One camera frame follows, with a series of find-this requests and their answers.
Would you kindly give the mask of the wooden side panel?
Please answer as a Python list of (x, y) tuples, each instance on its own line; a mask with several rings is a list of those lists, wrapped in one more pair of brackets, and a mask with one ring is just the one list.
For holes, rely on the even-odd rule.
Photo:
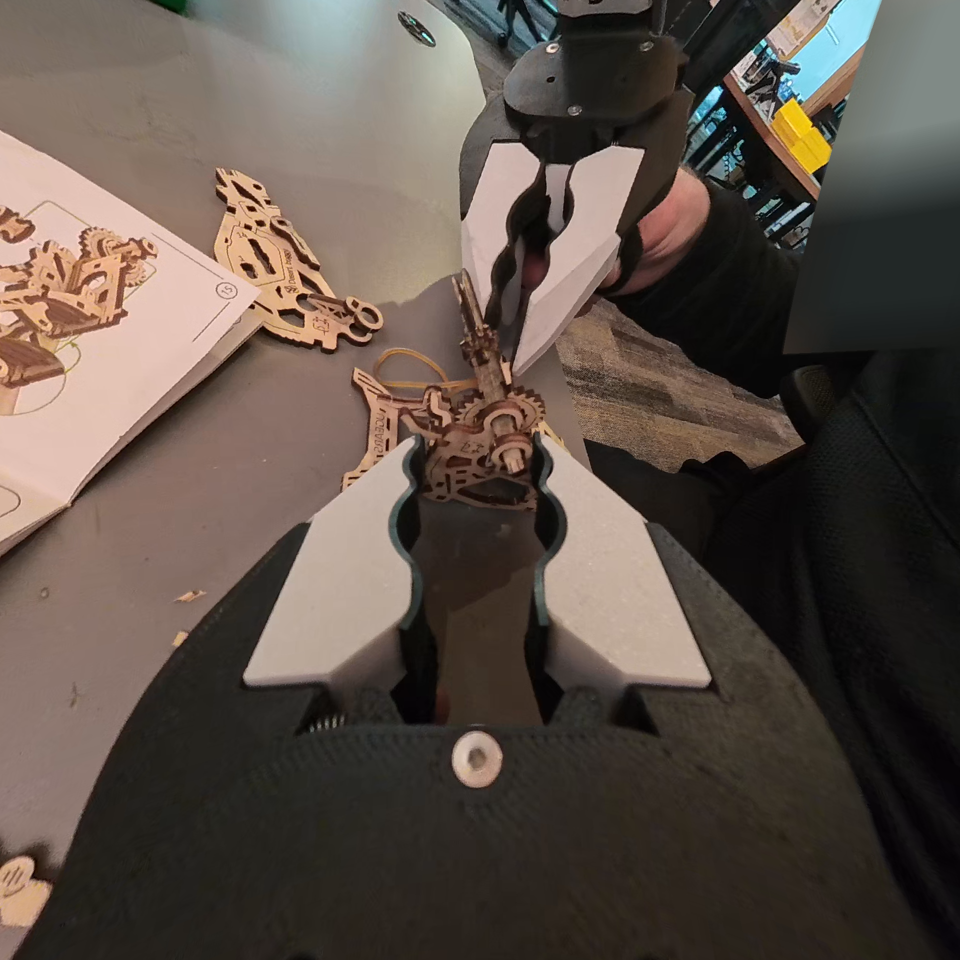
[(381, 330), (378, 307), (340, 298), (323, 277), (314, 251), (272, 201), (262, 183), (236, 170), (215, 170), (224, 213), (214, 258), (257, 290), (253, 312), (280, 339), (334, 353), (341, 338), (364, 345)]

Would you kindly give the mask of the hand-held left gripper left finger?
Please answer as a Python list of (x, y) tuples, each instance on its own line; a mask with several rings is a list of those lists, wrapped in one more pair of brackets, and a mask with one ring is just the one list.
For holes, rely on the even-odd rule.
[(421, 598), (402, 543), (416, 506), (421, 439), (403, 440), (314, 514), (243, 674), (250, 688), (392, 690), (406, 672), (402, 630)]

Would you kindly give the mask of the wooden top desk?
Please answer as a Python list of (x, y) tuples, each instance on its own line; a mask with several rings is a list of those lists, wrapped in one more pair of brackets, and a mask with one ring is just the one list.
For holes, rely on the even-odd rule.
[[(853, 88), (865, 48), (866, 46), (862, 45), (857, 49), (802, 105), (803, 111), (809, 118), (813, 118), (826, 107), (836, 108), (846, 100)], [(745, 93), (746, 86), (738, 70), (734, 69), (727, 73), (722, 80), (722, 85), (736, 103), (736, 108), (744, 121), (750, 124), (750, 128), (763, 142), (767, 154), (773, 158), (774, 181), (793, 199), (815, 205), (819, 199), (820, 183), (802, 168), (786, 145), (771, 131), (764, 114)]]

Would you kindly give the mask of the yellow storage bin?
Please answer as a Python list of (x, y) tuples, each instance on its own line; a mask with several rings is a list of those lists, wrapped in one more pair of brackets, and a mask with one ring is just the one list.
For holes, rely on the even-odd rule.
[(826, 166), (833, 147), (796, 100), (784, 103), (773, 115), (770, 130), (810, 175)]

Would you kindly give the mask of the person's right forearm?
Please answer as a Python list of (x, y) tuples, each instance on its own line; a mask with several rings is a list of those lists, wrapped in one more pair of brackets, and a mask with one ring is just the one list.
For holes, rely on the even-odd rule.
[(802, 254), (772, 243), (738, 193), (705, 184), (704, 226), (663, 278), (606, 296), (696, 366), (762, 398), (794, 366), (784, 342)]

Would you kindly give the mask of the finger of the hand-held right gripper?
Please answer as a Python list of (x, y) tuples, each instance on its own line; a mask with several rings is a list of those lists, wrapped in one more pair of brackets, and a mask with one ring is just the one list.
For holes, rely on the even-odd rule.
[(618, 225), (645, 150), (613, 145), (545, 167), (547, 271), (529, 294), (511, 371), (524, 374), (556, 342), (618, 257)]
[(520, 311), (525, 234), (546, 216), (544, 164), (519, 141), (493, 143), (462, 217), (462, 267), (487, 325)]

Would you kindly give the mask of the scattered wooden scraps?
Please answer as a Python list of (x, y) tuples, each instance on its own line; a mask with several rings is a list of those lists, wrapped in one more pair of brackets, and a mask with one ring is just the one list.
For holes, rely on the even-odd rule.
[[(180, 606), (189, 605), (200, 599), (203, 599), (206, 596), (207, 596), (207, 592), (205, 590), (192, 589), (192, 590), (186, 591), (186, 593), (184, 594), (177, 596), (174, 599), (173, 603), (175, 605), (180, 605)], [(177, 649), (180, 646), (182, 646), (186, 641), (186, 639), (189, 637), (189, 633), (190, 633), (190, 630), (178, 630), (174, 635), (174, 639), (172, 641), (172, 647), (174, 649)]]

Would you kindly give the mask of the wooden model chassis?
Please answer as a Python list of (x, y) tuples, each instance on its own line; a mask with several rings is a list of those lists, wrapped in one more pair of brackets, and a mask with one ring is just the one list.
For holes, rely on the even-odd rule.
[[(501, 400), (513, 387), (511, 365), (500, 350), (498, 333), (485, 323), (477, 304), (472, 282), (466, 270), (452, 279), (462, 324), (462, 357), (471, 367), (477, 389), (488, 400)], [(531, 479), (531, 462), (522, 474), (511, 476), (495, 470), (486, 462), (457, 454), (452, 441), (458, 439), (454, 425), (454, 404), (468, 391), (448, 393), (436, 387), (424, 391), (395, 391), (383, 387), (370, 373), (355, 367), (352, 383), (360, 391), (368, 409), (366, 450), (359, 464), (342, 475), (341, 490), (346, 491), (394, 450), (405, 428), (425, 443), (425, 462), (420, 492), (435, 502), (458, 501), (464, 504), (506, 510), (530, 511), (536, 507), (537, 494)], [(534, 429), (562, 445), (562, 439), (544, 420)]]

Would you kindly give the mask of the instruction booklet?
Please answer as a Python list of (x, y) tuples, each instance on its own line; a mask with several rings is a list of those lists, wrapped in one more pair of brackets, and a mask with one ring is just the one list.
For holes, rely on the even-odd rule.
[(1, 549), (258, 328), (255, 287), (52, 156), (1, 135)]

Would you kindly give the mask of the tan rubber band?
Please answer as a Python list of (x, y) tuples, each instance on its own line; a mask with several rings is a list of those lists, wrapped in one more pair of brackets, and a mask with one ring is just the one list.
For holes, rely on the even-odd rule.
[[(425, 366), (434, 378), (432, 380), (388, 379), (383, 373), (385, 364), (394, 357), (406, 357)], [(394, 392), (423, 392), (428, 388), (436, 387), (449, 394), (459, 394), (472, 390), (478, 386), (475, 377), (452, 379), (443, 367), (426, 354), (409, 347), (393, 347), (384, 350), (373, 364), (371, 376), (383, 385), (388, 391)]]

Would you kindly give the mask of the person's right hand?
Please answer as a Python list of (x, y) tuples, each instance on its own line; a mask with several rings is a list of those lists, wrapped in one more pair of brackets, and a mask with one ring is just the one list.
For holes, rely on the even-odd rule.
[(638, 224), (642, 257), (637, 279), (642, 289), (664, 279), (692, 250), (711, 211), (702, 179), (680, 167), (664, 200)]

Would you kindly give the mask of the small wooden part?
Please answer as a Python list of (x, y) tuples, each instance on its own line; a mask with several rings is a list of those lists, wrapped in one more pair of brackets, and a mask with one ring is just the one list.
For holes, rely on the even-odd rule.
[(53, 886), (35, 877), (36, 863), (18, 855), (1, 866), (1, 927), (29, 930), (48, 902)]

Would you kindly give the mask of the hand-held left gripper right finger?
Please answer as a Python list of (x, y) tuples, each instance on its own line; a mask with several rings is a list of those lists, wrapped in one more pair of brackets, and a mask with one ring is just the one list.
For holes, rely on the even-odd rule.
[(534, 489), (534, 678), (547, 696), (707, 689), (711, 672), (642, 514), (545, 435), (534, 437)]

